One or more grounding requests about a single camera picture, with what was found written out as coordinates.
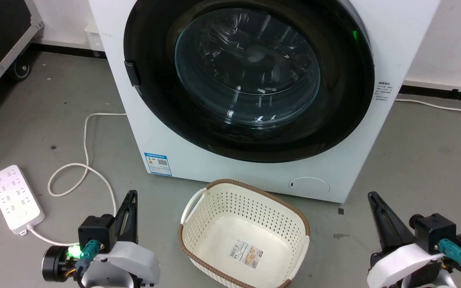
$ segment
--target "laundry basket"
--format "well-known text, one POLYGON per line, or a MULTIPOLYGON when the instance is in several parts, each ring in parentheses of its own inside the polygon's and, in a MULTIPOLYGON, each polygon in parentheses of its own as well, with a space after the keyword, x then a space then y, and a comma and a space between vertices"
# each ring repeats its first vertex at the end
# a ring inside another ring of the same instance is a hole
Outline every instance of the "laundry basket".
POLYGON ((229 288, 285 288, 302 264, 310 234, 297 208, 221 179, 191 198, 178 237, 192 263, 229 288))

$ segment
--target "barcode sticker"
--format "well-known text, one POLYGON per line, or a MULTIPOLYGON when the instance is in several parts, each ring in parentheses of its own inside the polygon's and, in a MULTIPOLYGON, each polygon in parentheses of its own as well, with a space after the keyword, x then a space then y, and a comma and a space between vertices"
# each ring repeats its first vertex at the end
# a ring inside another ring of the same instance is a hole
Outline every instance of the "barcode sticker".
POLYGON ((229 256, 255 269, 261 261, 263 250, 238 239, 229 256))
POLYGON ((172 175, 170 165, 168 165, 168 158, 165 155, 145 153, 145 159, 152 174, 172 175))

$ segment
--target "warning label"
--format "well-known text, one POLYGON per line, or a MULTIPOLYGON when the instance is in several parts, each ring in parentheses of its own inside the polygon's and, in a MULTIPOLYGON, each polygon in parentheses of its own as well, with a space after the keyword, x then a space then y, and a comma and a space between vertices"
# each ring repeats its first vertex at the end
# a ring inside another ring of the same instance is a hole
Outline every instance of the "warning label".
POLYGON ((229 256, 255 269, 261 261, 263 251, 238 239, 229 256))
POLYGON ((152 174, 171 176, 168 158, 165 155, 145 153, 148 168, 152 174))
POLYGON ((390 99, 392 94, 393 87, 391 86, 390 82, 383 82, 380 81, 375 88, 375 92, 373 93, 373 99, 378 101, 387 101, 390 99))

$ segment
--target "cable connector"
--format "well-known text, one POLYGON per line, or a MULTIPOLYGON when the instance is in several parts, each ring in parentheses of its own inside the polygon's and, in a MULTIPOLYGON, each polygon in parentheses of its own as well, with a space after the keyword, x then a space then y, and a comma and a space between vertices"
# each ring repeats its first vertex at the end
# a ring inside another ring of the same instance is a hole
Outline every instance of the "cable connector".
POLYGON ((83 277, 83 274, 88 270, 90 264, 94 260, 95 256, 99 254, 99 241, 97 240, 90 240, 84 246, 83 252, 81 253, 81 257, 79 261, 75 264, 76 271, 80 271, 80 275, 78 275, 79 279, 83 277))
POLYGON ((448 239, 441 239, 438 248, 442 254, 458 263, 461 267, 461 248, 458 245, 448 239))

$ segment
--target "gray concrete floor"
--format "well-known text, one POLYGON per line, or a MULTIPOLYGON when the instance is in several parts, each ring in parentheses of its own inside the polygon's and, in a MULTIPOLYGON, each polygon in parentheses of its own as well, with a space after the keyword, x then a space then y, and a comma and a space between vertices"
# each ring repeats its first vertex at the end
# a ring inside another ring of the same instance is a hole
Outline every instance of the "gray concrete floor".
MULTIPOLYGON (((60 166, 84 162, 87 115, 123 112, 108 63, 41 53, 30 77, 7 94, 0 105, 0 170, 16 164, 24 171, 46 213, 38 232, 57 241, 76 241, 85 217, 111 212, 105 184, 90 173, 65 197, 51 197, 46 187, 60 166)), ((458 101, 424 100, 461 108, 458 101)), ((161 262, 160 287, 221 287, 195 268, 177 243, 182 210, 204 183, 148 174, 123 116, 90 122, 88 150, 91 166, 108 178, 117 203, 129 189, 139 191, 140 244, 161 262)), ((53 190, 65 191, 81 174, 81 168, 61 173, 53 190)), ((415 213, 439 212, 461 233, 461 113, 396 103, 345 204, 280 195, 302 210, 313 232, 292 287, 367 287, 369 257, 379 249, 366 199, 370 191, 379 192, 406 222, 415 213), (344 215, 338 208, 344 208, 344 215)), ((13 235, 0 212, 0 287, 76 287, 71 281, 42 280, 40 264, 49 246, 31 234, 13 235)), ((455 273, 454 279, 461 287, 461 274, 455 273)))

